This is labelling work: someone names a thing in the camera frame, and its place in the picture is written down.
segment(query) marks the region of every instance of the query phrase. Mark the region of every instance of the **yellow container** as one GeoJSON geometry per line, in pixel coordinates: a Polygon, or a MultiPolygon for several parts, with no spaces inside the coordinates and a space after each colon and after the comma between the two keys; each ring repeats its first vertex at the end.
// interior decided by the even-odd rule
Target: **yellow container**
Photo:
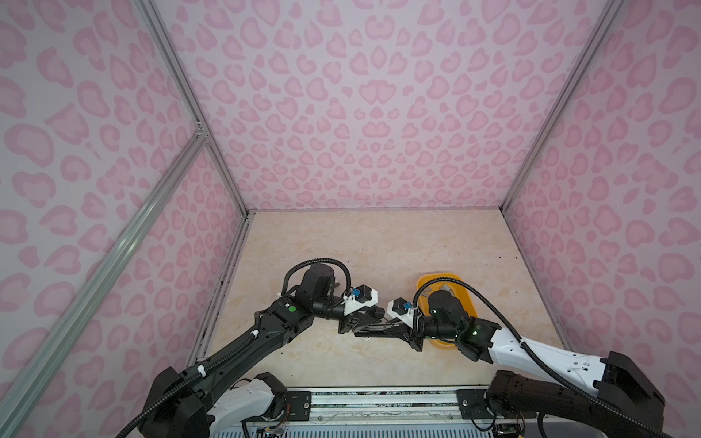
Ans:
{"type": "MultiPolygon", "coordinates": [[[[434,278],[438,277],[448,277],[448,278],[455,278],[456,280],[463,280],[462,278],[458,277],[455,274],[451,273],[438,273],[438,274],[428,274],[424,275],[423,277],[418,279],[418,282],[416,282],[416,290],[421,288],[425,283],[433,280],[434,278]]],[[[433,292],[440,290],[441,287],[444,285],[450,287],[451,291],[453,292],[453,295],[460,300],[460,302],[463,304],[463,308],[465,311],[468,313],[469,316],[477,316],[477,311],[475,310],[475,306],[472,304],[472,297],[470,294],[470,291],[468,291],[466,288],[456,285],[455,283],[449,283],[449,282],[438,282],[434,283],[431,286],[428,287],[430,290],[428,293],[426,291],[423,291],[423,293],[420,295],[418,298],[418,306],[423,312],[424,315],[428,315],[428,296],[431,295],[433,292]]],[[[431,343],[436,347],[436,348],[441,348],[444,350],[448,350],[450,348],[456,348],[454,344],[439,341],[437,339],[432,339],[431,343]]]]}

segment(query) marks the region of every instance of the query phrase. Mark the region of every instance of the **pink wall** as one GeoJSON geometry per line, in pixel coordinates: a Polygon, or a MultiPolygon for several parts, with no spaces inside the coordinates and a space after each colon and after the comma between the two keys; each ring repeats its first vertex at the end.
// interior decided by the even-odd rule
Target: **pink wall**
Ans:
{"type": "Polygon", "coordinates": [[[192,132],[128,0],[0,4],[0,398],[192,132]]]}
{"type": "Polygon", "coordinates": [[[156,3],[247,206],[287,209],[500,205],[604,0],[156,3]]]}
{"type": "Polygon", "coordinates": [[[701,7],[634,1],[508,221],[575,349],[632,357],[701,428],[701,7]]]}
{"type": "Polygon", "coordinates": [[[181,371],[240,217],[207,151],[132,258],[20,437],[113,437],[181,371]]]}

